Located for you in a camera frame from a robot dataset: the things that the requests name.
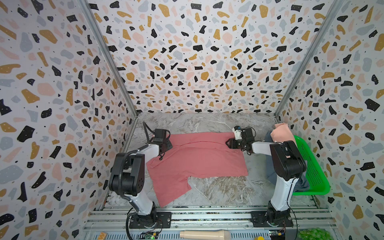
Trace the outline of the red pink t-shirt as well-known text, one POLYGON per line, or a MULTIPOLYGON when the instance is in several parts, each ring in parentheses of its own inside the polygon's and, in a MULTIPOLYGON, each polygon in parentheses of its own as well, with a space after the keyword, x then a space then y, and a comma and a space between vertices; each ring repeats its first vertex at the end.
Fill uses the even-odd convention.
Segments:
POLYGON ((190 177, 247 176, 243 152, 226 145, 234 136, 232 132, 171 135, 172 149, 147 161, 159 205, 165 207, 191 190, 190 177))

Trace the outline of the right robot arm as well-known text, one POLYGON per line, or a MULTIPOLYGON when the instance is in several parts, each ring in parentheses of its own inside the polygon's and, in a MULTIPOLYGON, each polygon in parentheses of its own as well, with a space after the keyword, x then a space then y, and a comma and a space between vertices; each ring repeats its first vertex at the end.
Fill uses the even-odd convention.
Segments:
POLYGON ((277 174, 274 194, 266 211, 251 212, 251 222, 255 228, 292 227, 290 206, 294 187, 307 170, 301 153, 293 141, 263 142, 256 141, 253 128, 233 128, 235 137, 226 141, 230 149, 239 149, 247 154, 263 154, 272 157, 273 167, 277 174))

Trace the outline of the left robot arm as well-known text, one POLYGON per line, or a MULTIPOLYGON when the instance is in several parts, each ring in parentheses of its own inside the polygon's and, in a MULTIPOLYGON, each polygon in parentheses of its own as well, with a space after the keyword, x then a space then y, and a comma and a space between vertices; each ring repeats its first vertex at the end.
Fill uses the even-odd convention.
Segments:
POLYGON ((136 211, 128 220, 133 220, 140 227, 152 228, 158 223, 158 215, 155 203, 143 191, 146 162, 156 157, 162 159, 165 152, 173 146, 169 130, 151 130, 146 124, 144 128, 146 144, 130 152, 116 155, 108 188, 128 201, 136 211))

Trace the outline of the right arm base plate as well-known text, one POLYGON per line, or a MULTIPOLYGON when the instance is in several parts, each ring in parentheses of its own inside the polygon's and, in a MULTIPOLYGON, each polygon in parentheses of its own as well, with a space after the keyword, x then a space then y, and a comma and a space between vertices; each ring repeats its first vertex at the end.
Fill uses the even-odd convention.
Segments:
POLYGON ((252 211, 251 222, 254 228, 283 228, 293 227, 291 210, 286 211, 252 211))

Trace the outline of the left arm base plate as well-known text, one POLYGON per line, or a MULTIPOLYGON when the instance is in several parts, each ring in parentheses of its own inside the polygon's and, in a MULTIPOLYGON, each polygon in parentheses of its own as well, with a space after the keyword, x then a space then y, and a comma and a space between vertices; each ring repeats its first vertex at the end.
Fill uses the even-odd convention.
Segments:
POLYGON ((150 230, 155 228, 169 229, 171 227, 172 213, 159 212, 155 216, 147 215, 140 216, 134 214, 131 217, 129 228, 130 229, 144 229, 150 230))

